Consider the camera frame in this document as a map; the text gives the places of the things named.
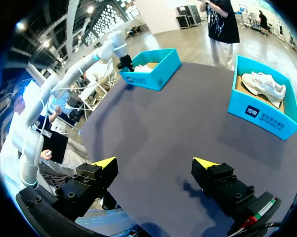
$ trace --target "person's hand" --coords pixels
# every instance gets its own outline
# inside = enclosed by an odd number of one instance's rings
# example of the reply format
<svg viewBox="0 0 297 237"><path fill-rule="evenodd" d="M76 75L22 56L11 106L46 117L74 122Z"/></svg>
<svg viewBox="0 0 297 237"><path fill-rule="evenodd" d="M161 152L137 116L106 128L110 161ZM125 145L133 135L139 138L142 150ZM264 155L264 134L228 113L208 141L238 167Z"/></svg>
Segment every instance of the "person's hand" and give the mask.
<svg viewBox="0 0 297 237"><path fill-rule="evenodd" d="M41 158L44 160L50 160L52 158L52 156L46 156L46 153L49 152L49 150L45 150L41 152Z"/></svg>
<svg viewBox="0 0 297 237"><path fill-rule="evenodd" d="M61 107L59 105L56 106L55 112L57 113L57 115L61 115L62 110L61 110Z"/></svg>

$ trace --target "blue shoe box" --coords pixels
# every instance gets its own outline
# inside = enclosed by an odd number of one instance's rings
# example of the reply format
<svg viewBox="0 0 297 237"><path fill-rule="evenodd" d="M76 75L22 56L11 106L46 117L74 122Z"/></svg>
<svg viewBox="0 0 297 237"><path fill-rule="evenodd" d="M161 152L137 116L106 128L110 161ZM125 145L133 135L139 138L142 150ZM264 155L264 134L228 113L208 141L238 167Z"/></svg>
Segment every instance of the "blue shoe box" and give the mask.
<svg viewBox="0 0 297 237"><path fill-rule="evenodd" d="M286 97L282 102L284 113L250 93L236 89L237 77L252 72L272 75L278 84L286 86ZM270 67L242 56L237 57L228 112L262 127L284 141L297 131L297 100L290 80Z"/></svg>
<svg viewBox="0 0 297 237"><path fill-rule="evenodd" d="M150 73L129 72L127 68L120 71L120 75L127 84L141 86L152 90L161 90L171 76L181 66L181 61L175 49L160 49L146 51L133 59L134 67L158 63Z"/></svg>

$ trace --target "white robotic arm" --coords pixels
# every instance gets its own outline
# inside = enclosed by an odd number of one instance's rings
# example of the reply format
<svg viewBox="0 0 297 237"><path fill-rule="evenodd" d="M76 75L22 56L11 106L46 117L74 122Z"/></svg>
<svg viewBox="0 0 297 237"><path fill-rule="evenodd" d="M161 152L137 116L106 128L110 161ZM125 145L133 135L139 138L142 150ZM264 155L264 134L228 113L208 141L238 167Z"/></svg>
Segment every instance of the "white robotic arm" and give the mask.
<svg viewBox="0 0 297 237"><path fill-rule="evenodd" d="M84 57L70 69L68 69L62 80L57 75L51 75L41 87L40 96L31 107L26 107L20 116L20 124L12 135L13 145L23 153L24 160L20 160L20 179L25 186L34 186L37 182L38 164L42 152L44 138L31 126L37 121L50 95L60 98L79 76L99 60L108 60L116 54L121 58L123 67L132 70L130 57L127 54L127 43L121 31L114 32L108 36L108 41L91 54Z"/></svg>

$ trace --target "table surface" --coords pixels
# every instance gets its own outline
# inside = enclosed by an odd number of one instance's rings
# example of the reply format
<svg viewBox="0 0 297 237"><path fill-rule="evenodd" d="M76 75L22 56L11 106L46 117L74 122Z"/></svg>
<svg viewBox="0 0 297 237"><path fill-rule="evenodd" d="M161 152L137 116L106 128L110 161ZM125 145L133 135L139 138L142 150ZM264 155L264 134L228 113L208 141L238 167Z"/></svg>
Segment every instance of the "table surface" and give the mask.
<svg viewBox="0 0 297 237"><path fill-rule="evenodd" d="M116 156L109 191L155 237L226 236L233 220L191 175L192 158L226 162L259 197L297 193L297 132L287 141L227 112L234 72L183 63L161 91L120 80L91 114L82 139L93 161Z"/></svg>

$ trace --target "black t-shirt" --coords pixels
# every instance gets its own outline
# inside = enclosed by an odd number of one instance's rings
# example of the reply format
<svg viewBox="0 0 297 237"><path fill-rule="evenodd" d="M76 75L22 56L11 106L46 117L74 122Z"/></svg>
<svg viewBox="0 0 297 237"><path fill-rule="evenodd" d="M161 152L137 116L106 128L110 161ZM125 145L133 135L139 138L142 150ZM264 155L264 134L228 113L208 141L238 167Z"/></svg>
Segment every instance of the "black t-shirt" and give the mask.
<svg viewBox="0 0 297 237"><path fill-rule="evenodd" d="M207 7L208 17L210 18L209 37L223 43L239 43L237 22L231 1L211 0L211 2L226 11L228 17L224 18L209 6Z"/></svg>
<svg viewBox="0 0 297 237"><path fill-rule="evenodd" d="M267 26L267 17L264 14L261 13L259 15L259 18L261 19L260 24L262 26Z"/></svg>
<svg viewBox="0 0 297 237"><path fill-rule="evenodd" d="M44 124L44 116L40 116L35 125L38 129L42 129L42 126ZM52 161L57 163L62 163L65 156L65 150L68 142L68 137L50 130L50 123L48 120L48 117L46 118L45 128L44 130L47 131L48 136L43 134L44 137L44 143L43 143L43 149L44 150L51 150L52 152Z"/></svg>

